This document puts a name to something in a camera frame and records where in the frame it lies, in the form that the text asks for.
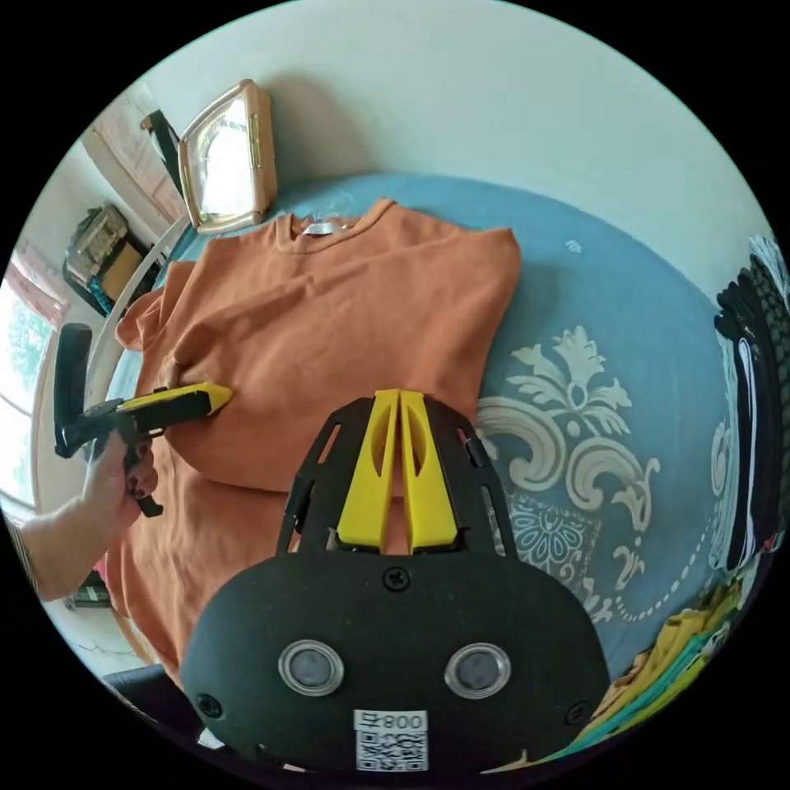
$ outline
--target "yellow cloth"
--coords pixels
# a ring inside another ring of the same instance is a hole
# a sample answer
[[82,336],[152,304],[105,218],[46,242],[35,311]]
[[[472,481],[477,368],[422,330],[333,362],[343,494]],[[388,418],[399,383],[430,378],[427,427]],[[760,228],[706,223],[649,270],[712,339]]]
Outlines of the yellow cloth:
[[669,669],[691,639],[707,631],[715,631],[727,613],[738,603],[740,590],[740,580],[729,588],[719,586],[713,593],[707,609],[702,611],[688,609],[678,615],[672,615],[658,634],[655,646],[641,671],[607,709],[590,721],[579,733],[579,737],[583,737],[599,724],[614,716],[615,713],[621,711],[626,705],[634,702]]
[[619,734],[626,730],[630,730],[632,727],[636,727],[637,724],[640,724],[669,705],[684,689],[687,689],[697,679],[699,674],[707,666],[709,660],[708,656],[700,656],[697,658],[697,660],[687,667],[674,683],[667,687],[658,699],[655,699],[644,710],[640,710],[626,725],[617,730],[617,733]]
[[[647,662],[644,663],[641,671],[634,675],[634,669],[629,670],[628,674],[619,680],[625,678],[632,678],[628,686],[623,690],[619,696],[616,697],[614,702],[605,710],[601,712],[596,718],[579,733],[579,738],[584,737],[589,731],[594,730],[602,722],[605,722],[609,717],[614,716],[615,713],[621,711],[627,704],[630,704],[639,697],[652,683],[658,680],[659,677],[677,660],[683,649],[695,636],[701,634],[713,634],[721,628],[727,615],[737,606],[741,599],[741,580],[737,579],[732,582],[729,587],[720,585],[716,588],[710,598],[708,607],[704,610],[686,610],[679,615],[673,615],[664,624],[661,632],[658,635],[656,644],[650,652]],[[640,656],[634,661],[641,662]],[[630,729],[635,724],[644,721],[649,716],[652,716],[658,710],[669,704],[675,697],[677,697],[704,669],[709,657],[707,655],[700,655],[689,667],[678,677],[667,689],[649,705],[646,705],[644,710],[636,713],[627,724],[619,727],[614,732],[609,733],[601,739],[604,742],[614,735],[619,735],[621,732]],[[527,763],[529,765],[539,765],[546,763],[549,760],[556,759],[557,756],[562,756],[564,750],[555,755],[548,755],[542,760]]]

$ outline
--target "screw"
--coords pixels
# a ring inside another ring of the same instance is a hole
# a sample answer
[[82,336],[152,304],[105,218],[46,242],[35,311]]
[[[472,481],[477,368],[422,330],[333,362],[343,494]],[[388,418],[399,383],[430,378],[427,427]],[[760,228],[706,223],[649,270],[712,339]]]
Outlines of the screw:
[[222,706],[209,694],[197,695],[197,707],[209,718],[219,718],[222,715]]
[[384,587],[391,593],[401,593],[411,582],[409,574],[404,568],[390,568],[385,570],[383,581]]
[[571,727],[575,727],[579,722],[587,717],[589,706],[586,702],[577,702],[568,708],[568,713],[565,714],[565,723]]

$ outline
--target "qr code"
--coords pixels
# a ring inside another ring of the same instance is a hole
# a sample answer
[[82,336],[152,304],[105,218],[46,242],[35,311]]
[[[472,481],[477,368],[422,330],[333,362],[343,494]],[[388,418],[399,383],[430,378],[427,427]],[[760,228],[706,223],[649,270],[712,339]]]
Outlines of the qr code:
[[360,771],[427,771],[427,732],[357,732]]

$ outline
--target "window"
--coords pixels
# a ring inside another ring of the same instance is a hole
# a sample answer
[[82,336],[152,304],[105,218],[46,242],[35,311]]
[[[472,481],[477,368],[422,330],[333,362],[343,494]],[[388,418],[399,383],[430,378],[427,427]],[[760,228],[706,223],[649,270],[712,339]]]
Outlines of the window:
[[33,507],[35,387],[52,328],[0,284],[0,494]]

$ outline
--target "door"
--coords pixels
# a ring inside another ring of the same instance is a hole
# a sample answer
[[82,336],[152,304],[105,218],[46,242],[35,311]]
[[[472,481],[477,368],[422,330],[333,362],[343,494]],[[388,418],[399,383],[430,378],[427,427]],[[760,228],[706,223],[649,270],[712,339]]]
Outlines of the door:
[[[94,139],[97,144],[95,147],[106,149],[103,152],[105,159],[107,156],[115,159],[118,168],[165,219],[167,225],[171,225],[186,214],[187,208],[170,180],[148,132],[140,128],[140,122],[155,109],[147,88],[140,84],[133,85],[96,119],[90,130],[92,135],[86,137],[98,138]],[[123,196],[119,186],[114,184],[114,180],[117,182],[119,179],[119,173],[110,172],[116,170],[112,163],[105,162],[103,166],[92,154],[91,158],[102,170],[102,175]],[[128,191],[128,185],[124,186],[124,190]]]

